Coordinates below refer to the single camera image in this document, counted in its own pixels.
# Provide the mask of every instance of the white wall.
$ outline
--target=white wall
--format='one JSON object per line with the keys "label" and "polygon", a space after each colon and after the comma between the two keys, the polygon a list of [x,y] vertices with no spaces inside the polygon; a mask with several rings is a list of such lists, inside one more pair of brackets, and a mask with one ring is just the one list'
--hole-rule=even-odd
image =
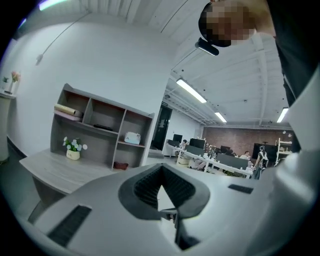
{"label": "white wall", "polygon": [[[201,127],[198,122],[192,120],[183,113],[179,113],[176,110],[172,110],[165,140],[172,140],[174,134],[179,134],[182,135],[182,140],[190,141],[190,138],[194,138],[199,134],[200,128]],[[162,153],[165,156],[169,156],[171,152],[171,149],[167,150],[165,146],[163,147]]]}
{"label": "white wall", "polygon": [[0,71],[1,77],[13,70],[21,73],[17,99],[10,107],[8,136],[27,156],[49,147],[54,104],[65,83],[155,113],[155,118],[159,112],[178,47],[174,42],[149,28],[90,14],[63,33],[35,65],[36,57],[68,25],[24,35]]}

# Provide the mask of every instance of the wooden shelf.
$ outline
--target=wooden shelf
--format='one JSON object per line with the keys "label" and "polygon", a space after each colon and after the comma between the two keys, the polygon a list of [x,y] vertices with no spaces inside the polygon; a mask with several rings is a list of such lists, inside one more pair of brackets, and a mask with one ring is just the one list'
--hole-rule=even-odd
{"label": "wooden shelf", "polygon": [[280,145],[292,145],[292,142],[289,142],[289,141],[279,141],[280,142]]}
{"label": "wooden shelf", "polygon": [[113,137],[118,136],[118,132],[115,132],[115,131],[112,131],[112,130],[105,130],[105,129],[96,128],[91,124],[83,123],[81,121],[72,121],[72,120],[70,120],[68,118],[65,118],[65,117],[63,117],[61,115],[58,115],[58,114],[54,114],[54,115],[56,117],[60,118],[60,120],[62,122],[65,122],[65,123],[68,123],[70,125],[79,127],[81,129],[85,129],[87,131],[95,132],[97,134],[106,135],[106,136],[113,136]]}
{"label": "wooden shelf", "polygon": [[289,151],[279,151],[279,155],[282,154],[282,155],[290,155],[292,154],[292,152],[289,152]]}
{"label": "wooden shelf", "polygon": [[119,140],[118,143],[124,144],[124,145],[129,145],[129,146],[134,146],[134,147],[139,147],[139,148],[145,148],[144,145],[132,144],[132,143],[125,142],[125,141],[123,141],[123,140]]}
{"label": "wooden shelf", "polygon": [[[128,163],[135,168],[141,165],[146,143],[151,134],[155,116],[129,106],[72,88],[65,84],[58,103],[83,112],[82,121],[54,115],[51,128],[50,152],[65,152],[64,137],[79,138],[88,150],[81,158],[113,167],[114,161]],[[110,127],[106,130],[95,124]],[[140,145],[125,142],[127,132],[140,134]]]}
{"label": "wooden shelf", "polygon": [[81,123],[81,125],[83,125],[83,126],[85,126],[85,127],[94,129],[95,131],[99,131],[99,132],[101,132],[100,134],[103,134],[103,133],[106,133],[106,134],[114,134],[114,135],[118,135],[118,134],[119,134],[118,132],[113,131],[113,130],[105,130],[105,129],[101,129],[101,128],[94,127],[94,126],[91,125],[91,124],[87,124],[87,123],[83,123],[83,122],[77,122],[77,123]]}

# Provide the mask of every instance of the doorway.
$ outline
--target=doorway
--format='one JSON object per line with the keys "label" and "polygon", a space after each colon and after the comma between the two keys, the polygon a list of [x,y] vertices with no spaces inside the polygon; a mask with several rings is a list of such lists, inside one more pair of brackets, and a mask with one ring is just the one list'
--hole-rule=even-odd
{"label": "doorway", "polygon": [[167,130],[170,123],[172,109],[161,105],[158,118],[156,120],[153,137],[151,141],[151,149],[152,150],[161,150],[164,147]]}

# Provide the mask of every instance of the desk surface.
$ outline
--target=desk surface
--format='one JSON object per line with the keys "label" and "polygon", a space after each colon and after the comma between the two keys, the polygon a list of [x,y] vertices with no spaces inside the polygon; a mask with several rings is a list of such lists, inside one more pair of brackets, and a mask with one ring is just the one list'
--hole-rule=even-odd
{"label": "desk surface", "polygon": [[90,181],[119,172],[84,158],[71,160],[65,155],[50,152],[50,149],[26,157],[20,163],[36,179],[63,194],[70,194]]}
{"label": "desk surface", "polygon": [[200,159],[200,160],[202,160],[204,162],[209,162],[210,164],[212,164],[212,165],[214,165],[216,167],[219,167],[221,169],[224,169],[226,171],[237,172],[237,173],[241,173],[241,174],[244,174],[244,175],[252,175],[253,174],[252,170],[234,168],[232,166],[228,166],[226,164],[223,164],[223,163],[220,163],[220,162],[216,162],[213,159],[203,158],[203,157],[201,157],[199,155],[192,154],[192,153],[190,153],[188,151],[185,151],[185,150],[183,150],[182,148],[179,148],[179,147],[174,147],[174,146],[171,146],[169,144],[167,144],[167,147],[169,147],[171,149],[174,149],[174,150],[177,150],[177,151],[181,151],[184,154],[186,154],[187,156],[190,156],[192,158],[197,158],[197,159]]}

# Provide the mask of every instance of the flower vase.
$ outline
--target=flower vase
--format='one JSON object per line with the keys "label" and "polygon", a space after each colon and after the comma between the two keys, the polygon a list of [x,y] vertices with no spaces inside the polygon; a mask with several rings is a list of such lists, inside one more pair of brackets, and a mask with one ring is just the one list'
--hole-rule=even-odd
{"label": "flower vase", "polygon": [[80,152],[67,149],[66,157],[72,160],[78,160],[80,158]]}
{"label": "flower vase", "polygon": [[5,90],[4,92],[6,92],[7,94],[12,94],[12,87],[14,86],[14,81],[11,81],[10,86],[8,88],[8,90]]}

